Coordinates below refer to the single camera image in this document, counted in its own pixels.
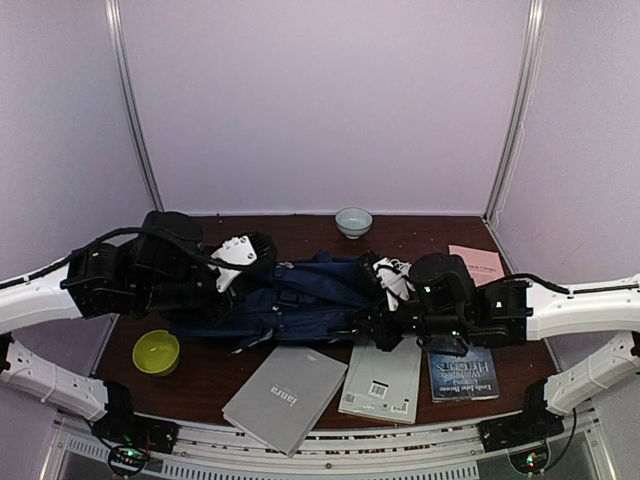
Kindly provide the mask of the navy blue student backpack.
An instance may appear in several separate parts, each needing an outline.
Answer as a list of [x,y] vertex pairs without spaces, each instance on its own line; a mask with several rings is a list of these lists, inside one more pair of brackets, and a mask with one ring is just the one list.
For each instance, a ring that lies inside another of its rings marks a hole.
[[213,325],[202,307],[161,314],[178,337],[234,341],[237,355],[275,340],[284,343],[354,340],[352,317],[369,307],[387,306],[385,293],[359,265],[358,257],[338,258],[322,250],[308,260],[279,262],[240,276],[244,288],[234,312]]

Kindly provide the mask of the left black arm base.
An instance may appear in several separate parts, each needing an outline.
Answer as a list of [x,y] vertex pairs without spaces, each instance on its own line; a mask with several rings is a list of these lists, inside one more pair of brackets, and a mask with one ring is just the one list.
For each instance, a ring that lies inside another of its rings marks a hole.
[[92,422],[94,434],[141,450],[173,453],[179,433],[177,423],[136,414],[127,387],[112,381],[104,381],[103,385],[107,392],[106,413]]

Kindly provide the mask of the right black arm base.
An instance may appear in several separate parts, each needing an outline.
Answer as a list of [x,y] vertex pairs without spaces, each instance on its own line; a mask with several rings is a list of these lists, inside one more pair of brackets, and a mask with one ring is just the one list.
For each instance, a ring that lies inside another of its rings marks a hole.
[[486,453],[542,441],[564,432],[564,417],[547,409],[546,384],[547,380],[541,379],[526,389],[520,413],[484,420],[477,425]]

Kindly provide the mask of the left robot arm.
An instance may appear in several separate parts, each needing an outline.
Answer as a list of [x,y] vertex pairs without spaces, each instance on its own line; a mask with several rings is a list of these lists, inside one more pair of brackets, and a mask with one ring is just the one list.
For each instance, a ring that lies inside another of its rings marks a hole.
[[54,320],[151,313],[213,325],[240,302],[239,277],[269,261],[269,237],[242,233],[217,246],[178,212],[147,214],[139,227],[99,236],[52,264],[1,284],[1,380],[90,422],[103,420],[123,444],[137,442],[144,424],[127,387],[76,375],[26,349],[14,331]]

